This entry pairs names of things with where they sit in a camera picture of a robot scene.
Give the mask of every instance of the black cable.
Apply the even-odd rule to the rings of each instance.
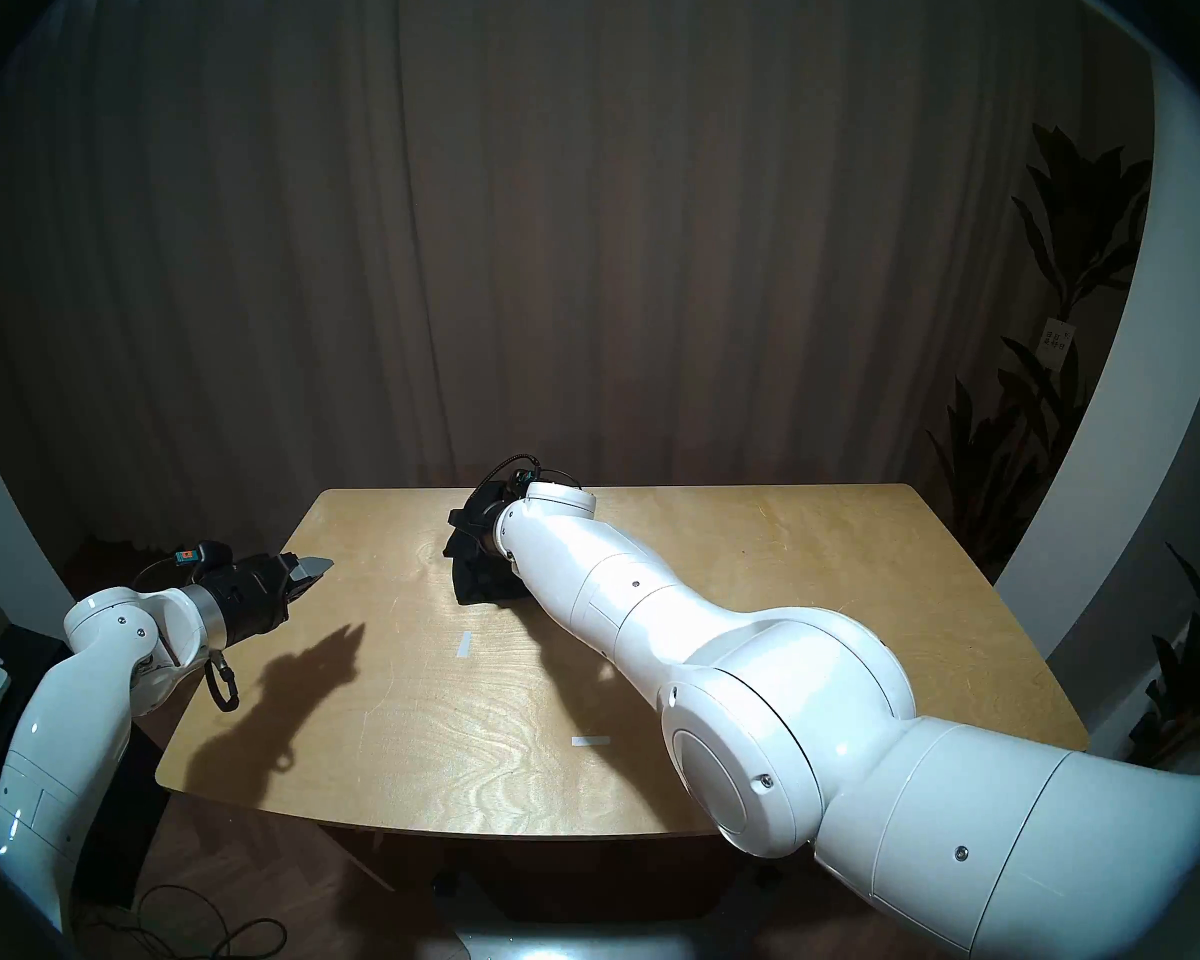
[[[559,467],[542,467],[539,468],[539,475],[559,475],[560,478],[570,479],[574,487],[582,487],[582,482],[578,481],[574,475],[566,470],[560,470]]]
[[[514,463],[516,461],[532,461],[532,462],[534,462],[534,475],[539,475],[540,473],[542,473],[542,462],[539,461],[534,455],[532,455],[530,452],[526,452],[526,454],[524,452],[520,452],[520,454],[518,452],[514,452],[510,457],[508,457],[505,461],[503,461],[500,464],[498,464],[498,467],[496,467],[487,475],[485,475],[485,480],[481,481],[479,485],[476,485],[476,487],[481,487],[481,486],[486,485],[493,478],[497,478],[498,473],[500,470],[503,470],[503,468],[506,467],[506,464]]]
[[[142,581],[142,578],[146,575],[148,571],[155,571],[162,564],[172,564],[174,563],[175,559],[176,558],[173,554],[168,554],[168,557],[161,557],[158,560],[152,560],[150,564],[148,564],[144,569],[142,569],[138,572],[138,575],[133,578],[133,581],[130,581],[128,583],[130,589],[137,592],[138,582]]]
[[[162,888],[170,888],[174,892],[186,892],[187,894],[193,894],[200,901],[210,906],[214,910],[214,916],[217,917],[217,924],[222,926],[222,938],[214,946],[214,948],[206,954],[178,954],[174,953],[173,947],[161,938],[160,935],[149,930],[142,922],[142,910],[148,902],[148,899]],[[113,932],[127,934],[138,946],[145,950],[149,956],[155,956],[157,960],[221,960],[221,958],[233,958],[233,960],[268,960],[268,958],[275,956],[281,950],[284,949],[284,944],[289,942],[289,930],[287,930],[286,924],[278,919],[272,919],[269,916],[264,916],[257,919],[250,919],[242,925],[236,926],[234,930],[226,924],[226,918],[223,918],[222,912],[218,910],[217,905],[210,901],[204,894],[200,894],[196,888],[188,888],[186,884],[152,884],[150,888],[143,892],[140,899],[138,899],[138,907],[130,912],[137,922],[136,925],[120,925],[103,918],[95,918],[95,920],[88,923],[84,928],[91,925],[101,925],[104,930],[112,930]],[[280,942],[276,943],[270,950],[262,954],[233,954],[232,942],[239,937],[245,930],[252,930],[254,925],[270,924],[275,925],[280,930]]]

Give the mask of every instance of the paper tag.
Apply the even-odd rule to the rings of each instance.
[[[1050,371],[1061,371],[1075,332],[1076,328],[1070,323],[1061,323],[1055,318],[1046,320],[1044,332],[1040,334],[1040,346],[1034,348],[1034,359]]]

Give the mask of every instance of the wooden table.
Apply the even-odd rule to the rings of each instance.
[[[1084,749],[1000,596],[905,485],[601,487],[596,516],[732,610],[823,606],[870,626],[918,712]],[[526,599],[458,606],[440,552],[462,488],[340,488],[286,550],[334,568],[229,653],[240,709],[200,688],[156,773],[178,791],[342,826],[476,836],[712,830],[655,713]],[[575,738],[607,736],[607,745]]]

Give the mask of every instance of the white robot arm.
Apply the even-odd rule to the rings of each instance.
[[[49,668],[14,727],[0,775],[0,871],[59,930],[130,719],[210,660],[230,685],[221,652],[278,626],[288,604],[330,568],[293,554],[232,563],[221,544],[186,553],[200,560],[206,546],[220,548],[220,559],[198,583],[150,594],[110,588],[73,606],[62,626],[74,653]],[[232,695],[238,702],[234,685]]]
[[[916,715],[881,640],[835,612],[730,612],[595,498],[527,484],[488,551],[656,709],[686,790],[757,857],[805,841],[883,912],[961,954],[1111,956],[1200,857],[1200,776]]]

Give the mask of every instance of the white panel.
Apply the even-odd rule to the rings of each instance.
[[[875,896],[967,950],[1026,816],[1066,755],[971,726],[948,732],[893,809]]]
[[[1200,857],[1200,776],[1072,754],[1034,806],[974,954],[1123,955]]]
[[[1200,397],[1200,98],[1156,74],[1156,167],[1133,286],[1093,401],[996,581],[1049,656],[1123,553]]]
[[[0,608],[17,626],[62,638],[74,602],[0,478]]]

